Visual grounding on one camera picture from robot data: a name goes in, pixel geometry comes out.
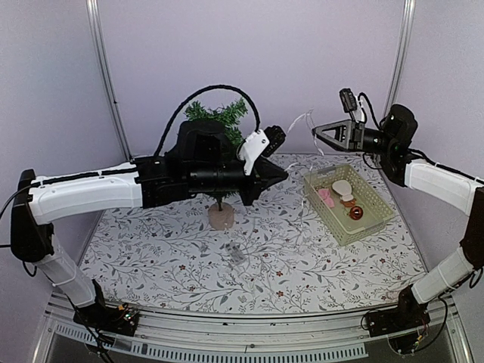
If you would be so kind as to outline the clear string light garland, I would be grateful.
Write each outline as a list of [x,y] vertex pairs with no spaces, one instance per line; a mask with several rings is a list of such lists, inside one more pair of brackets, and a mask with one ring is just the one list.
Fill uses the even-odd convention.
[[311,208],[304,193],[303,176],[326,162],[317,151],[311,135],[291,135],[304,147],[277,152],[270,160],[288,173],[285,181],[263,191],[258,199],[244,206],[239,196],[228,200],[237,211],[235,226],[225,232],[226,244],[237,244],[246,260],[235,265],[223,254],[224,273],[287,275],[298,268],[311,268],[327,255],[327,230]]

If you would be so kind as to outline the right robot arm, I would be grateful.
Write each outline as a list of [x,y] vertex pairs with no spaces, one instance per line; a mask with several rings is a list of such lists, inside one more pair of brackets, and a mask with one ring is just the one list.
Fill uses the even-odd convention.
[[399,307],[391,314],[391,323],[399,330],[408,329],[419,319],[421,306],[457,289],[483,268],[483,180],[433,162],[424,152],[411,148],[417,127],[414,114],[394,104],[379,129],[368,128],[350,116],[312,130],[317,139],[335,150],[379,156],[388,181],[416,191],[423,206],[414,216],[429,214],[419,224],[421,236],[435,232],[441,237],[451,230],[451,218],[458,219],[463,235],[455,251],[399,294]]

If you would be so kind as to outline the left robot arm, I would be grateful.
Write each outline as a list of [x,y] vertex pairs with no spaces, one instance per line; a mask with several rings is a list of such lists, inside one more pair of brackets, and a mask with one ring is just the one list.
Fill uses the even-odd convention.
[[235,192],[249,206],[287,178],[269,157],[285,140],[281,127],[250,134],[233,147],[216,121],[181,124],[173,149],[163,156],[139,157],[110,169],[58,177],[20,177],[11,209],[11,252],[38,266],[96,328],[113,320],[101,290],[65,253],[54,236],[55,220],[105,209],[144,209],[188,200],[198,194]]

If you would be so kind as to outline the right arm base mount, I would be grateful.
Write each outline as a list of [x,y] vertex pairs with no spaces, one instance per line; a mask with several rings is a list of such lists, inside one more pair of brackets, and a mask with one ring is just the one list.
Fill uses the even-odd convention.
[[390,348],[400,355],[410,355],[417,351],[427,335],[430,323],[427,306],[427,303],[402,300],[392,309],[371,309],[363,315],[361,327],[370,337],[396,334],[389,338]]

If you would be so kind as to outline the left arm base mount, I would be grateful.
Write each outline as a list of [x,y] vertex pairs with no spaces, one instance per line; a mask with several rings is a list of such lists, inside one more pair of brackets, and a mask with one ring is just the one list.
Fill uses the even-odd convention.
[[126,302],[117,307],[107,306],[98,284],[95,284],[94,303],[76,308],[73,317],[77,324],[128,337],[135,335],[138,320],[138,310]]

